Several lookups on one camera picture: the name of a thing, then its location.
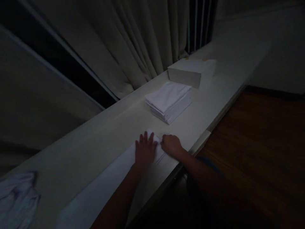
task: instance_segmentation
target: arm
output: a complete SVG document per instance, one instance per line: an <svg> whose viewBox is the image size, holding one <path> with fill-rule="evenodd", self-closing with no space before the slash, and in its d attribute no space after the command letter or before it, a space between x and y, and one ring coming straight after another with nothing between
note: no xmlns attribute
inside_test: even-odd
<svg viewBox="0 0 305 229"><path fill-rule="evenodd" d="M129 209L141 176L155 158L157 142L153 133L147 140L147 132L136 141L135 163L106 203L91 228L125 228Z"/></svg>
<svg viewBox="0 0 305 229"><path fill-rule="evenodd" d="M162 149L181 162L197 183L201 193L210 201L215 210L227 222L240 222L240 217L254 214L256 209L250 207L240 191L224 176L191 156L182 148L179 138L164 135Z"/></svg>

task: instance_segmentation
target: hand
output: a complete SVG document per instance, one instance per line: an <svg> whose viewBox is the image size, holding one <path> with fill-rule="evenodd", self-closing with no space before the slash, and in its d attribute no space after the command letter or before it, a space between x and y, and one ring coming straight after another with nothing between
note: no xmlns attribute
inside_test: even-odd
<svg viewBox="0 0 305 229"><path fill-rule="evenodd" d="M155 159L158 142L153 142L153 136L154 133L147 140L147 132L145 131L144 136L140 135L140 142L136 141L136 160L134 165L141 171L145 171Z"/></svg>
<svg viewBox="0 0 305 229"><path fill-rule="evenodd" d="M183 155L187 153L181 146L179 138L175 135L163 135L161 147L169 156L178 161L181 161Z"/></svg>

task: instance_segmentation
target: folded white cloth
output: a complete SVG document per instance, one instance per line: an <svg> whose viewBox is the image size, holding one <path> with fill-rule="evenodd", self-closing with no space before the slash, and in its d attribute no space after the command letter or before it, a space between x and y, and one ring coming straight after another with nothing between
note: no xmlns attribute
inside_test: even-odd
<svg viewBox="0 0 305 229"><path fill-rule="evenodd" d="M36 212L39 195L33 189L35 174L21 173L0 183L0 228L28 228Z"/></svg>
<svg viewBox="0 0 305 229"><path fill-rule="evenodd" d="M167 82L157 91L145 96L151 113L171 124L192 102L191 86Z"/></svg>

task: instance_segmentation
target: white box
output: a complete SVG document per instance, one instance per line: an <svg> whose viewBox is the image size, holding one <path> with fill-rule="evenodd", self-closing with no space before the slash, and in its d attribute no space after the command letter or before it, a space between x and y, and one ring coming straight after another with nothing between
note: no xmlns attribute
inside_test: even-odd
<svg viewBox="0 0 305 229"><path fill-rule="evenodd" d="M171 81L199 89L201 77L211 78L215 67L216 60L214 59L184 58L167 69Z"/></svg>

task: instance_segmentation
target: curtain fold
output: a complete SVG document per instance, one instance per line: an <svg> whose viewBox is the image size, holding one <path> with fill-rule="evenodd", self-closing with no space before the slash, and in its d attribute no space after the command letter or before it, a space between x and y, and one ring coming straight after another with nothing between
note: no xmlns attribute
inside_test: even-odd
<svg viewBox="0 0 305 229"><path fill-rule="evenodd" d="M21 44L0 26L0 175L102 111Z"/></svg>
<svg viewBox="0 0 305 229"><path fill-rule="evenodd" d="M188 0L33 0L119 98L186 57Z"/></svg>

